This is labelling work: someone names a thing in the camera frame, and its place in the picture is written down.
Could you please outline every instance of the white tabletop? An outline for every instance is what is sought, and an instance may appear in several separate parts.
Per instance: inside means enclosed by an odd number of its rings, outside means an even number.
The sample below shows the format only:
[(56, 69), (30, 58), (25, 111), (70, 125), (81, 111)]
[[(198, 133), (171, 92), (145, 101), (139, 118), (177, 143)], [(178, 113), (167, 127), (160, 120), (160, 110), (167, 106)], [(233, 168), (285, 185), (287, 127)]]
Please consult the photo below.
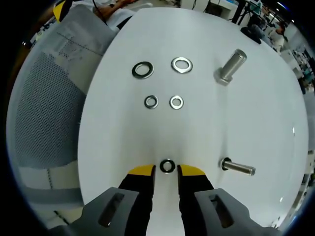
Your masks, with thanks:
[[(248, 59), (227, 86), (214, 71), (234, 50)], [(175, 57), (193, 63), (187, 74), (172, 70)], [(145, 80), (131, 74), (149, 61)], [(154, 110), (148, 95), (159, 98)], [(169, 99), (184, 100), (180, 110)], [(298, 82), (268, 45), (256, 44), (239, 27), (219, 17), (178, 8), (136, 13), (106, 51), (85, 102), (78, 147), (79, 178), (87, 204), (139, 165), (170, 158), (202, 169), (269, 226), (285, 218), (302, 181), (308, 127)], [(253, 177), (218, 167), (221, 157), (256, 167)], [(184, 235), (178, 210), (177, 173), (156, 173), (147, 235)]]

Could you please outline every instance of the flat washer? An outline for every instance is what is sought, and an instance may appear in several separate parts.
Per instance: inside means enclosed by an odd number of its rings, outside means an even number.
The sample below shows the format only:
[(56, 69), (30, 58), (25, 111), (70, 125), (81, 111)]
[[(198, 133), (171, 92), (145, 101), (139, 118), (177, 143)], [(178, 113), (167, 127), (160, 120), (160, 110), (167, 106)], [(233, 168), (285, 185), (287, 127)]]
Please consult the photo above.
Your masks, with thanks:
[[(173, 101), (175, 99), (178, 99), (180, 101), (179, 105), (174, 105), (173, 104)], [(175, 96), (172, 96), (171, 99), (169, 100), (169, 105), (171, 106), (171, 108), (173, 108), (175, 110), (178, 110), (178, 109), (181, 109), (183, 107), (184, 101), (183, 101), (183, 99), (180, 96), (175, 95)]]
[(226, 158), (222, 159), (221, 162), (220, 162), (220, 167), (222, 168), (222, 170), (227, 171), (228, 169), (223, 166), (223, 163), (225, 161), (232, 162), (232, 160), (230, 158), (226, 157)]
[[(186, 63), (188, 64), (188, 67), (185, 68), (185, 69), (179, 68), (179, 67), (176, 65), (176, 63), (177, 63), (178, 61), (184, 61), (184, 62), (186, 62)], [(188, 72), (190, 72), (190, 71), (192, 70), (192, 62), (191, 62), (189, 59), (184, 58), (184, 57), (174, 58), (174, 59), (172, 60), (171, 66), (172, 66), (172, 68), (173, 68), (175, 71), (177, 71), (178, 73), (181, 73), (181, 74), (188, 73)]]
[[(140, 75), (137, 73), (137, 69), (141, 66), (147, 66), (149, 68), (149, 71), (143, 75)], [(151, 63), (149, 63), (148, 61), (142, 61), (137, 63), (133, 69), (132, 69), (132, 75), (137, 78), (137, 79), (147, 79), (148, 77), (150, 77), (153, 74), (154, 71), (154, 67)]]
[[(166, 170), (166, 169), (164, 168), (164, 164), (167, 163), (167, 162), (171, 164), (171, 169), (169, 169), (169, 170)], [(160, 163), (160, 165), (159, 165), (160, 170), (161, 170), (162, 172), (166, 173), (166, 174), (172, 173), (172, 172), (175, 170), (175, 167), (176, 167), (176, 166), (175, 166), (175, 162), (172, 161), (171, 159), (162, 160), (161, 163)]]
[[(153, 99), (155, 101), (154, 105), (149, 104), (150, 99)], [(149, 109), (154, 109), (158, 106), (158, 98), (154, 95), (147, 96), (146, 99), (144, 99), (144, 105)]]

